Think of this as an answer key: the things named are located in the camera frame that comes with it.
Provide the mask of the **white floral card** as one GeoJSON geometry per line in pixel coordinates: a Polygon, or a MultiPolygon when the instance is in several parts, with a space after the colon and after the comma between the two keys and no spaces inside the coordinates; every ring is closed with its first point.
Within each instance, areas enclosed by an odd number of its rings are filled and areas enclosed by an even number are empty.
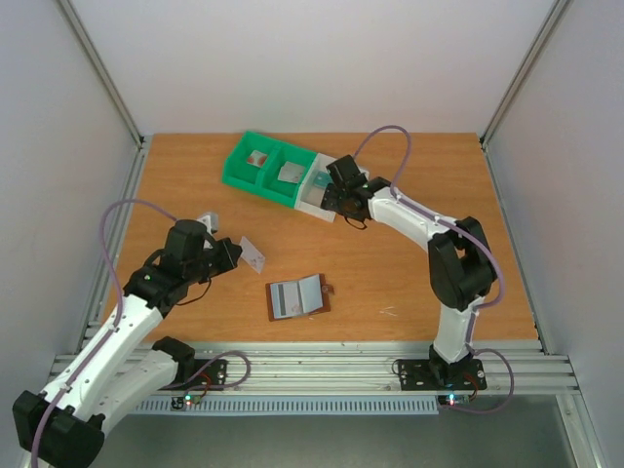
{"type": "Polygon", "coordinates": [[[304,173],[304,166],[287,161],[279,170],[277,179],[286,183],[299,184],[304,173]]]}
{"type": "Polygon", "coordinates": [[[265,265],[265,256],[245,236],[241,238],[240,247],[242,249],[241,259],[257,274],[261,274],[265,265]]]}

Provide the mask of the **brown leather card holder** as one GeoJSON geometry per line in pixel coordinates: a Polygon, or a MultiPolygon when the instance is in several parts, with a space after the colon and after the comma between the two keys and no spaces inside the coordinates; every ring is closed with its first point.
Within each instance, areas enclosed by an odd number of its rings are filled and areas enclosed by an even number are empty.
{"type": "Polygon", "coordinates": [[[297,280],[288,280],[281,282],[289,282],[294,281],[298,282],[300,288],[300,295],[302,299],[303,305],[303,314],[297,317],[276,320],[272,315],[271,308],[271,300],[270,300],[270,292],[269,285],[273,283],[268,283],[265,285],[266,292],[266,300],[267,300],[267,311],[268,311],[268,320],[270,322],[276,321],[284,321],[294,318],[313,316],[321,313],[326,313],[331,311],[331,296],[335,294],[335,290],[333,285],[329,284],[326,280],[326,276],[324,274],[313,274],[309,275],[297,280]]]}

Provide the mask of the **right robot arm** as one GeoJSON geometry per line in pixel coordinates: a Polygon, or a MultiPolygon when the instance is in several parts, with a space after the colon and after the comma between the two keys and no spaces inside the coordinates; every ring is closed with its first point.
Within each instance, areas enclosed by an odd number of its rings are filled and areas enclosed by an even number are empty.
{"type": "Polygon", "coordinates": [[[441,303],[428,373],[439,387],[455,384],[474,356],[479,311],[501,280],[482,225],[471,216],[455,219],[432,211],[383,177],[367,178],[350,155],[328,164],[328,173],[323,209],[347,220],[385,224],[426,251],[430,286],[441,303]]]}

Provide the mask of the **teal vip card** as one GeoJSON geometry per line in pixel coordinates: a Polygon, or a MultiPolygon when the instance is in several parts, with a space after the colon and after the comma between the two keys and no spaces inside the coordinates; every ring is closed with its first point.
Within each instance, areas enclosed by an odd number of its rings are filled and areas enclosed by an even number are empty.
{"type": "Polygon", "coordinates": [[[331,183],[332,178],[327,172],[318,171],[312,179],[313,187],[323,191],[325,191],[331,183]]]}

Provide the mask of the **white vip card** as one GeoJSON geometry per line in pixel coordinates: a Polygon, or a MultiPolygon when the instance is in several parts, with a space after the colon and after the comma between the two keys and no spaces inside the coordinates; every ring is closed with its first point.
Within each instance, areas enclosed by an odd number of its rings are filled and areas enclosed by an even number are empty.
{"type": "Polygon", "coordinates": [[[297,184],[300,182],[302,176],[303,169],[301,168],[283,167],[282,170],[280,170],[279,179],[280,181],[297,184]]]}

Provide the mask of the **grey striped card in holder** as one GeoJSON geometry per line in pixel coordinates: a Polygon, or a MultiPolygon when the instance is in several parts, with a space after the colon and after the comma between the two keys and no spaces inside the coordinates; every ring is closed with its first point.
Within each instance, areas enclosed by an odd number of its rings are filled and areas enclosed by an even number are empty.
{"type": "Polygon", "coordinates": [[[289,281],[270,284],[269,292],[274,319],[288,319],[303,314],[298,282],[289,281]]]}

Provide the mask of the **red patterned card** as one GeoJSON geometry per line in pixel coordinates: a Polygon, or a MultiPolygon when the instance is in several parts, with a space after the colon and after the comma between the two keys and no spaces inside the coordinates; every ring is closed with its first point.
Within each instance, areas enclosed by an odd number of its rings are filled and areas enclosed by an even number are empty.
{"type": "Polygon", "coordinates": [[[258,150],[254,150],[247,157],[246,162],[252,166],[261,168],[266,162],[267,158],[268,158],[267,154],[258,150]]]}

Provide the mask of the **white bin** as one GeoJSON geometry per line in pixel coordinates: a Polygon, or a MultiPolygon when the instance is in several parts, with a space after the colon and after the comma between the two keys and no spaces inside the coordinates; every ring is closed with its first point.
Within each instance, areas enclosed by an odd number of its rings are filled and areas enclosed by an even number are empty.
{"type": "Polygon", "coordinates": [[[314,216],[323,221],[333,223],[335,213],[325,211],[321,208],[321,201],[324,195],[323,190],[314,188],[312,179],[318,171],[328,172],[327,165],[334,162],[335,158],[323,153],[317,153],[310,168],[304,173],[300,184],[298,185],[294,208],[307,215],[314,216]]]}

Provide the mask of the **middle green bin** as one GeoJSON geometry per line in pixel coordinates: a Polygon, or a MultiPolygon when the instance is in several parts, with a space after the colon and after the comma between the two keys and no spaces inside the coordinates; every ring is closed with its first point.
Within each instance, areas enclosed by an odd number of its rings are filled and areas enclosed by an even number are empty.
{"type": "Polygon", "coordinates": [[[311,150],[278,142],[262,166],[259,194],[293,208],[301,183],[315,159],[316,153],[311,150]]]}

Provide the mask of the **left green bin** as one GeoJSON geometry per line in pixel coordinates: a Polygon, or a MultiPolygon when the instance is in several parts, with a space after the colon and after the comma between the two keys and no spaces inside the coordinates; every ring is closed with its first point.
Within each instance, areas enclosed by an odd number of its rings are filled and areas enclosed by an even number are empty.
{"type": "Polygon", "coordinates": [[[260,176],[263,166],[249,162],[252,154],[257,151],[268,159],[273,150],[281,143],[270,136],[255,132],[244,132],[234,149],[225,159],[221,181],[229,186],[255,193],[260,187],[260,176]]]}

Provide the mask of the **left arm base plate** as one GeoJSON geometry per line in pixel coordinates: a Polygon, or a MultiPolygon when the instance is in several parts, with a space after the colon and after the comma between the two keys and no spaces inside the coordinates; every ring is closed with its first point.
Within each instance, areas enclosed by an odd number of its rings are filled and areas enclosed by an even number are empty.
{"type": "Polygon", "coordinates": [[[202,390],[207,385],[219,387],[225,384],[227,366],[228,361],[225,359],[214,362],[199,359],[192,364],[182,364],[173,382],[166,385],[164,390],[194,391],[202,390]]]}

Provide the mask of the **left frame post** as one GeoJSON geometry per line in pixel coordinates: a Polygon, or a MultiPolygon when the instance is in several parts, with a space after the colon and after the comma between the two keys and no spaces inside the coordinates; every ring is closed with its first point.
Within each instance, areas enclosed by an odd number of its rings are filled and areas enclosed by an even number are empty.
{"type": "Polygon", "coordinates": [[[104,64],[97,50],[94,41],[92,40],[85,24],[82,22],[73,2],[69,0],[56,0],[55,4],[57,5],[59,12],[61,13],[64,20],[67,22],[72,34],[78,41],[88,62],[90,63],[98,80],[103,86],[106,94],[113,104],[113,107],[116,109],[116,112],[121,118],[133,142],[138,148],[141,148],[144,143],[144,136],[138,129],[134,117],[132,116],[128,106],[126,105],[121,94],[119,93],[110,73],[106,68],[106,65],[104,64]]]}

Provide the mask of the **frame post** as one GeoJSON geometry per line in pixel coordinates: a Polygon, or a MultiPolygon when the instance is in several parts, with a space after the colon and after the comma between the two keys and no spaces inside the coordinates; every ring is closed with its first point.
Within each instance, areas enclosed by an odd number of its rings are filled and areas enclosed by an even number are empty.
{"type": "Polygon", "coordinates": [[[61,13],[64,20],[67,22],[72,34],[78,41],[88,62],[90,63],[98,80],[103,86],[106,94],[113,104],[113,107],[116,109],[116,112],[121,118],[133,142],[138,148],[141,148],[144,143],[144,136],[138,129],[134,117],[132,116],[128,106],[126,105],[121,94],[119,93],[110,73],[106,68],[106,65],[104,64],[97,50],[94,41],[92,40],[85,24],[82,22],[73,2],[69,0],[56,0],[55,4],[57,5],[59,12],[61,13]]]}
{"type": "Polygon", "coordinates": [[[500,102],[496,106],[491,118],[480,136],[480,145],[484,152],[488,150],[489,143],[492,141],[506,115],[511,110],[518,94],[527,82],[532,69],[537,65],[553,34],[563,20],[566,11],[571,5],[571,0],[556,0],[550,6],[543,22],[541,22],[537,30],[537,33],[530,42],[520,65],[513,75],[509,86],[504,92],[500,102]]]}

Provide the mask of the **aluminium rail frame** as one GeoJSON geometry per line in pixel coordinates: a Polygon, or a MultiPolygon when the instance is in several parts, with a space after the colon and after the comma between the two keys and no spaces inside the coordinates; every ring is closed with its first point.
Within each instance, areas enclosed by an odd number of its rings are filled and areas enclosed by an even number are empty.
{"type": "MultiPolygon", "coordinates": [[[[193,342],[201,359],[238,350],[252,363],[237,390],[249,395],[396,394],[398,359],[422,359],[429,344],[418,341],[193,342]]],[[[569,357],[548,354],[536,340],[481,341],[511,365],[516,395],[578,394],[569,357]]]]}

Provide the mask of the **right frame post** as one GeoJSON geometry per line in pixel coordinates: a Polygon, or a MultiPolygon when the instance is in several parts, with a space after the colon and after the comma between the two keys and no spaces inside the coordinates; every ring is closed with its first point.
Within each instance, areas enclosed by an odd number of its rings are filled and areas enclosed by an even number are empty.
{"type": "Polygon", "coordinates": [[[571,5],[571,0],[556,0],[550,6],[543,22],[541,22],[537,30],[537,33],[530,42],[520,65],[513,75],[509,86],[504,92],[500,102],[496,106],[491,118],[480,136],[480,145],[484,152],[488,150],[489,143],[492,141],[506,115],[511,110],[518,94],[527,82],[532,69],[537,65],[553,34],[563,20],[566,11],[571,5]]]}

